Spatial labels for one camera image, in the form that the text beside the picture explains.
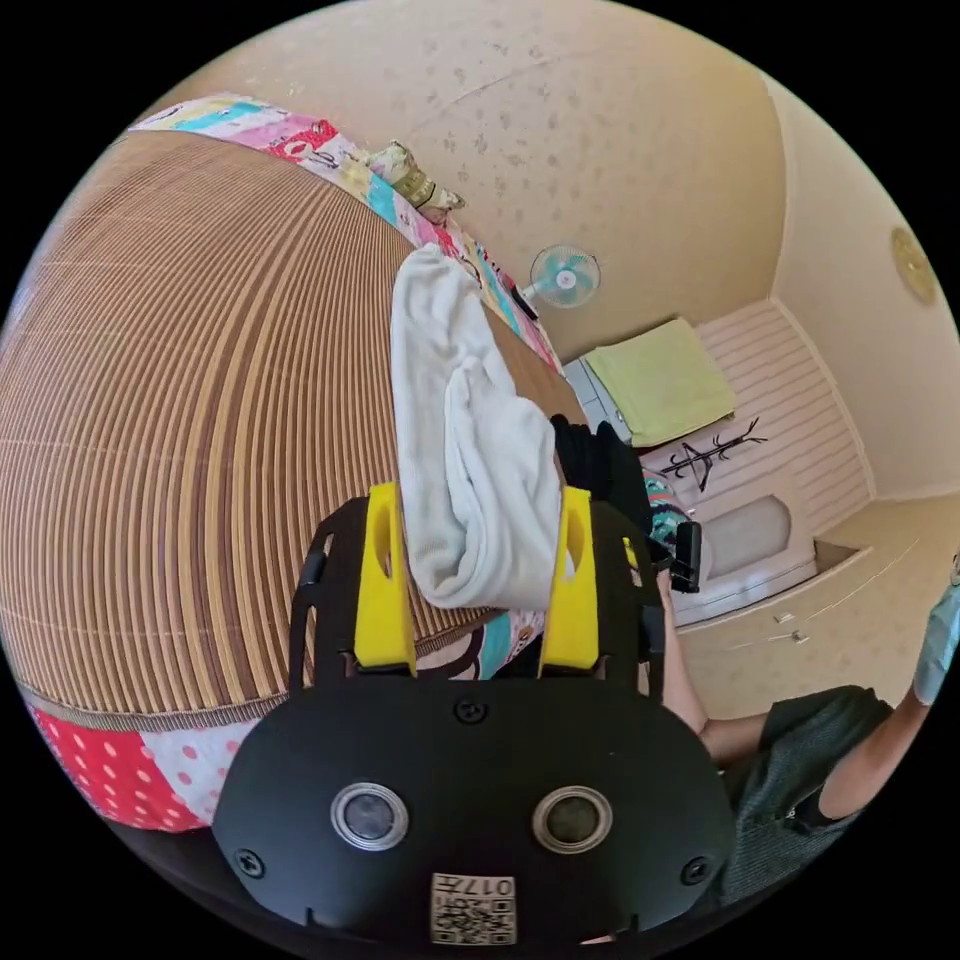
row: hand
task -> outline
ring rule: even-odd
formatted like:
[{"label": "hand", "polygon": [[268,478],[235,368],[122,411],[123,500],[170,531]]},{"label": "hand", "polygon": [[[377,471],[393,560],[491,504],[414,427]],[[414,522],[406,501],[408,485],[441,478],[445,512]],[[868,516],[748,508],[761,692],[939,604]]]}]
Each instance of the hand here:
[{"label": "hand", "polygon": [[923,647],[913,675],[913,692],[924,705],[930,706],[943,684],[960,640],[960,551],[953,560],[950,584],[930,611]]}]

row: green towel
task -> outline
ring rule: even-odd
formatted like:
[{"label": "green towel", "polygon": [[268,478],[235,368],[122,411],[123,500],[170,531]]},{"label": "green towel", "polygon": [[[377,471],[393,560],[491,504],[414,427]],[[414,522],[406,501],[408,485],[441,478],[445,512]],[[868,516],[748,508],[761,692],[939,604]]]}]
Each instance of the green towel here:
[{"label": "green towel", "polygon": [[607,388],[635,447],[656,447],[727,417],[736,395],[682,318],[584,358]]}]

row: coat rack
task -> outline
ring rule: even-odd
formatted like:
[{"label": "coat rack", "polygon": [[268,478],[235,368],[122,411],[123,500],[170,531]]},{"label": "coat rack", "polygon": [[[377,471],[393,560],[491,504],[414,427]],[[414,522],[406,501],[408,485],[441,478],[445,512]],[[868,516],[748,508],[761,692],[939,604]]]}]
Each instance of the coat rack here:
[{"label": "coat rack", "polygon": [[[713,447],[709,450],[701,453],[695,447],[691,447],[689,443],[684,441],[682,443],[683,453],[674,453],[670,456],[670,466],[664,467],[660,470],[660,473],[672,473],[678,480],[683,479],[683,474],[681,470],[689,468],[693,470],[693,466],[696,463],[702,463],[704,465],[703,477],[700,480],[697,480],[697,486],[700,488],[700,492],[703,493],[707,488],[707,480],[710,477],[710,471],[713,469],[713,464],[715,460],[727,460],[729,457],[727,454],[734,448],[739,447],[744,443],[766,443],[767,437],[754,437],[753,429],[759,423],[760,418],[754,417],[751,421],[750,426],[740,434],[739,437],[734,437],[732,440],[727,440],[726,442],[721,442],[720,434],[716,434],[713,438]],[[686,454],[686,456],[681,460],[679,457]]]}]

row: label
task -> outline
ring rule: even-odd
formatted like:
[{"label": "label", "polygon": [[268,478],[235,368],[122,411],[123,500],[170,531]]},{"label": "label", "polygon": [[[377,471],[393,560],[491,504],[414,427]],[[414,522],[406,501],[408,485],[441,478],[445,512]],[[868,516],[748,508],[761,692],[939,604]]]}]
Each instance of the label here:
[{"label": "label", "polygon": [[505,947],[517,942],[513,877],[435,873],[430,891],[430,937],[450,946]]}]

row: white cloth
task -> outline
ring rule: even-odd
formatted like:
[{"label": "white cloth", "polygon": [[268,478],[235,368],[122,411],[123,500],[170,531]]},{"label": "white cloth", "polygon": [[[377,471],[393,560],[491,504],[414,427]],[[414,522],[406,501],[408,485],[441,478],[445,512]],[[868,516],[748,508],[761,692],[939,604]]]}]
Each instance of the white cloth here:
[{"label": "white cloth", "polygon": [[546,610],[560,528],[554,431],[517,396],[476,282],[436,244],[397,272],[390,325],[410,572],[437,607]]}]

